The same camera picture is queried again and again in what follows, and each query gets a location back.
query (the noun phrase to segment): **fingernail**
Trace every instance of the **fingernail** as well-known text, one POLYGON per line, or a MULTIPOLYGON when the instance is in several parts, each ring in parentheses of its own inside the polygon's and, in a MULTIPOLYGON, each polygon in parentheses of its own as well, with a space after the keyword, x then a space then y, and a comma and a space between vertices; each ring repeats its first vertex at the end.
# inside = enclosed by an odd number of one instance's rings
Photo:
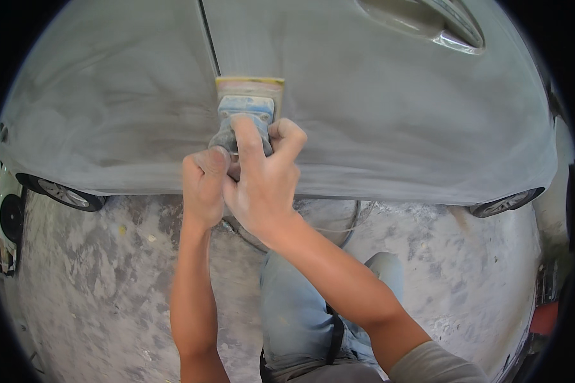
POLYGON ((211 147, 211 158, 215 163, 230 164, 230 154, 226 148, 216 145, 211 147))

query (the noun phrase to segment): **gray sleeve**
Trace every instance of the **gray sleeve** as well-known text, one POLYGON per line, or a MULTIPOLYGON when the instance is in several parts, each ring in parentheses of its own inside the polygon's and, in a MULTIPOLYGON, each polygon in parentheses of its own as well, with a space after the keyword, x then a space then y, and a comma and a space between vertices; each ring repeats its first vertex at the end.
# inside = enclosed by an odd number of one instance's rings
POLYGON ((392 383, 484 383, 486 374, 476 364, 428 341, 409 351, 392 367, 392 383))

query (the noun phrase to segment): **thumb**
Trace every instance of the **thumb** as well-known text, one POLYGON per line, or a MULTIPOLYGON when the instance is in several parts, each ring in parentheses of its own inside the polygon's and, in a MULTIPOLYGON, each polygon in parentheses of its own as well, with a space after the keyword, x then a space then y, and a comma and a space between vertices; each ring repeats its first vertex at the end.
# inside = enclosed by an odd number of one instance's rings
POLYGON ((228 175, 224 175, 222 180, 221 190, 224 195, 224 202, 228 209, 234 214, 234 209, 237 206, 237 183, 234 182, 228 175))
POLYGON ((194 162, 205 173, 202 183, 215 183, 216 188, 221 186, 221 180, 230 166, 230 154, 222 146, 213 146, 194 155, 194 162))

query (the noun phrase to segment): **car body panel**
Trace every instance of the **car body panel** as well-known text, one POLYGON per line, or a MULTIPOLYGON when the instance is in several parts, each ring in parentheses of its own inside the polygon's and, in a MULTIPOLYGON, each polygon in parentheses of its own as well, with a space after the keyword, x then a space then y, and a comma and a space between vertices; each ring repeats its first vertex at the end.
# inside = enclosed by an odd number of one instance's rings
MULTIPOLYGON (((21 197, 23 194, 23 186, 0 161, 0 208, 2 207, 2 201, 4 201, 4 198, 9 194, 21 197)), ((7 238, 0 224, 0 263, 2 264, 2 272, 4 274, 15 271, 18 256, 17 244, 7 238), (8 259, 9 254, 13 257, 12 264, 8 259)))
MULTIPOLYGON (((197 2, 163 4, 65 7, 5 104, 9 169, 95 195, 181 193, 182 158, 219 129, 215 63, 197 2)), ((222 75, 285 78, 282 114, 309 136, 298 194, 473 205, 549 186, 546 92, 497 4, 464 1, 477 54, 350 0, 204 4, 222 75)))

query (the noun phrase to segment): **leg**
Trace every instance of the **leg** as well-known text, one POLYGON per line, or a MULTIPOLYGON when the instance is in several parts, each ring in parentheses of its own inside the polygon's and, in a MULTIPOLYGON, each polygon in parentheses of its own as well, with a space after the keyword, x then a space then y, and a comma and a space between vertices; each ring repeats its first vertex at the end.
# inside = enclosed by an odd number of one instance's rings
POLYGON ((270 251, 262 263, 260 290, 267 365, 278 371, 325 358, 332 316, 326 313, 326 301, 304 275, 270 251))
POLYGON ((403 284, 405 283, 405 269, 396 254, 381 251, 372 256, 365 263, 379 280, 384 282, 402 304, 403 284))
MULTIPOLYGON (((378 252, 365 265, 392 290, 399 302, 402 303, 405 270, 398 257, 389 252, 378 252)), ((358 360, 377 368, 378 364, 366 331, 355 323, 345 319, 343 321, 346 330, 349 329, 348 347, 357 352, 358 360)))

